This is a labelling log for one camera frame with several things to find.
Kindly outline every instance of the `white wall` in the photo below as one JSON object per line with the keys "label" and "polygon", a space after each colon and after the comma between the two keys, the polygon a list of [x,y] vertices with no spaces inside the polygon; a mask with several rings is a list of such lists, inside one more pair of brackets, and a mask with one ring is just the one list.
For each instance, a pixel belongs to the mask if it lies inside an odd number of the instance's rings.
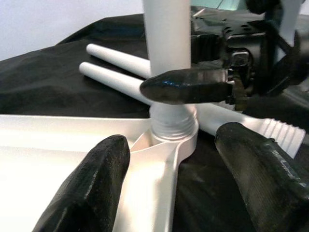
{"label": "white wall", "polygon": [[0,0],[0,60],[53,46],[99,19],[142,13],[142,0]]}

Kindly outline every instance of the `black cloth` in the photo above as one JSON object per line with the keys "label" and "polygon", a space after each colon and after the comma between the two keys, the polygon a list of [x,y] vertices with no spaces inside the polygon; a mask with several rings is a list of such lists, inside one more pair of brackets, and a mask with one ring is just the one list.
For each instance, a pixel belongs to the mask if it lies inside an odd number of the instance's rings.
{"label": "black cloth", "polygon": [[[220,12],[215,17],[222,20]],[[228,15],[233,20],[246,20],[248,16],[243,17],[237,12]],[[89,56],[85,51],[89,43],[147,58],[143,16],[105,18],[56,46],[0,62],[0,113],[149,117],[147,105],[79,73],[79,64],[89,61],[132,75]],[[309,109],[283,95],[272,99],[254,97],[245,113],[274,117],[309,132]],[[296,156],[304,166],[309,163],[308,151],[309,147],[304,143]],[[199,131],[195,152],[179,167],[173,231],[255,231],[238,186],[215,148],[214,137],[203,131]]]}

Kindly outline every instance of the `white tube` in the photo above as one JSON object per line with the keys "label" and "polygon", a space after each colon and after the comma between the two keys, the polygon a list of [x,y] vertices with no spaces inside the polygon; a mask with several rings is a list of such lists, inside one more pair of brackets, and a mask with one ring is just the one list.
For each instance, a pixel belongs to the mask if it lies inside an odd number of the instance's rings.
{"label": "white tube", "polygon": [[238,122],[266,138],[275,139],[292,158],[295,157],[306,135],[305,130],[274,119],[258,119],[210,103],[196,104],[196,107],[201,130],[215,135],[221,125]]}
{"label": "white tube", "polygon": [[142,80],[105,69],[88,62],[81,63],[79,66],[79,71],[82,74],[147,105],[151,105],[153,103],[153,101],[147,99],[140,93],[140,84],[142,83]]}
{"label": "white tube", "polygon": [[191,67],[190,0],[144,0],[152,76]]}
{"label": "white tube", "polygon": [[150,78],[150,61],[96,44],[89,44],[86,51],[97,58],[128,70],[143,78]]}

